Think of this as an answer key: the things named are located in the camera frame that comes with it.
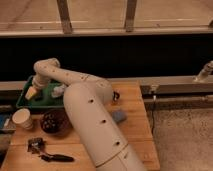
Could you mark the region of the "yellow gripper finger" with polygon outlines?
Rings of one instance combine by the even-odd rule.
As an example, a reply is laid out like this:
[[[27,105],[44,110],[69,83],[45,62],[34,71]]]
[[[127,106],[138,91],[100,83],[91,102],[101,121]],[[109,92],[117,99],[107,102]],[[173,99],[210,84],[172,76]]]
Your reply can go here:
[[[30,86],[25,94],[25,98],[27,100],[32,99],[36,94],[38,93],[38,90],[34,88],[33,86]]]

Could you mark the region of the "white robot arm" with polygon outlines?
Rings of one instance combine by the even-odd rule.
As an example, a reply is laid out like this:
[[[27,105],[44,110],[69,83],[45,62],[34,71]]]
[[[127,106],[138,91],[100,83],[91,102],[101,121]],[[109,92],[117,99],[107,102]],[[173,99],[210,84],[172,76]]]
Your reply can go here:
[[[37,61],[32,86],[25,98],[30,100],[51,80],[66,85],[63,104],[96,171],[147,171],[105,108],[115,92],[111,83],[99,76],[62,69],[57,58]]]

